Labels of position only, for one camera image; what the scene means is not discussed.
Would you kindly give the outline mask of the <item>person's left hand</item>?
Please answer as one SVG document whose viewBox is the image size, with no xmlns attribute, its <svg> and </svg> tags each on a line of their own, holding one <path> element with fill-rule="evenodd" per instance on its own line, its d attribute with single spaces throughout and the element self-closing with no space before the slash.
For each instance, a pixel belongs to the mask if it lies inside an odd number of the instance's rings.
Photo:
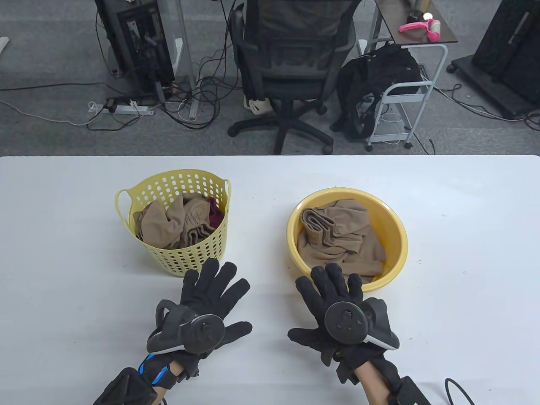
<svg viewBox="0 0 540 405">
<path fill-rule="evenodd" d="M 226 262 L 220 268 L 218 260 L 214 258 L 206 260 L 200 272 L 196 270 L 186 272 L 181 291 L 181 304 L 193 309 L 198 315 L 212 314 L 224 320 L 250 289 L 249 282 L 245 278 L 228 286 L 236 274 L 237 266 L 231 262 Z M 178 382 L 198 376 L 201 359 L 206 359 L 213 351 L 249 335 L 252 329 L 253 326 L 248 321 L 236 322 L 224 328 L 223 339 L 208 352 L 202 354 L 189 354 L 183 350 L 174 352 L 173 360 L 182 368 Z"/>
</svg>

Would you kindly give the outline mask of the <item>person's right hand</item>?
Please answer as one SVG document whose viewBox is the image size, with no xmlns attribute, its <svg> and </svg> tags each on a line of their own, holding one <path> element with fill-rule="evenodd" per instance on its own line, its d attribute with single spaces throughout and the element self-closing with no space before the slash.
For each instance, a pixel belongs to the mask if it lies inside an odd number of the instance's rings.
<svg viewBox="0 0 540 405">
<path fill-rule="evenodd" d="M 384 354 L 398 349 L 400 342 L 390 330 L 385 302 L 365 300 L 361 278 L 356 274 L 344 278 L 336 263 L 314 267 L 310 278 L 301 276 L 295 283 L 318 326 L 290 329 L 288 338 L 318 351 L 325 366 L 336 361 L 341 383 L 358 384 L 355 370 L 370 362 L 389 390 L 398 391 L 401 382 L 397 367 Z"/>
</svg>

